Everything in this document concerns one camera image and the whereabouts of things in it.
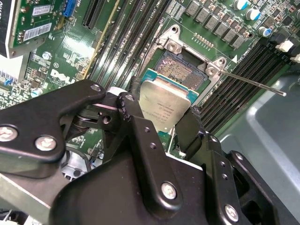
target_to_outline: barcode label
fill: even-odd
[[[49,13],[51,9],[51,5],[46,6],[37,6],[33,8],[32,16],[42,15],[45,13]]]
[[[25,31],[23,41],[27,41],[29,39],[35,38],[41,34],[45,34],[50,31],[52,23],[45,24],[40,27],[32,28],[30,30]]]

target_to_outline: blue connector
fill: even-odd
[[[77,3],[77,0],[67,0],[67,4],[66,4],[65,10],[63,12],[63,15],[65,17],[70,17],[73,14],[76,3]]]

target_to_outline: black cable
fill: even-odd
[[[66,165],[68,165],[69,160],[70,160],[70,152],[66,151],[66,161],[61,164],[61,168],[64,168]]]
[[[89,159],[84,153],[82,153],[81,151],[79,151],[77,149],[69,147],[69,146],[66,146],[66,150],[74,152],[75,154],[79,155],[84,160],[85,165],[86,165],[86,169],[87,169],[88,172],[92,170],[92,168],[90,166]]]

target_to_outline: screw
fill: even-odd
[[[239,153],[236,153],[235,155],[239,160],[243,160],[243,156],[241,156]]]
[[[234,207],[232,207],[231,205],[226,205],[225,212],[226,212],[228,218],[230,218],[233,222],[238,222],[239,215],[236,212],[236,210],[234,209]]]
[[[134,101],[134,98],[131,95],[126,95],[125,96],[127,99],[129,99],[130,101]]]
[[[36,140],[35,146],[41,151],[51,151],[55,149],[56,141],[49,136],[42,136]]]
[[[98,91],[98,92],[101,91],[100,86],[96,85],[96,84],[93,84],[90,88],[92,88],[93,90]]]
[[[16,129],[12,127],[0,127],[0,142],[9,142],[18,136]]]
[[[169,184],[169,183],[163,183],[161,185],[161,190],[162,190],[164,196],[167,199],[174,199],[174,198],[176,198],[176,190],[175,190],[175,188],[171,184]]]

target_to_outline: white connector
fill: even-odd
[[[283,53],[287,53],[291,47],[293,47],[293,43],[290,40],[286,40],[282,42],[280,45],[277,45],[276,48],[282,51]]]

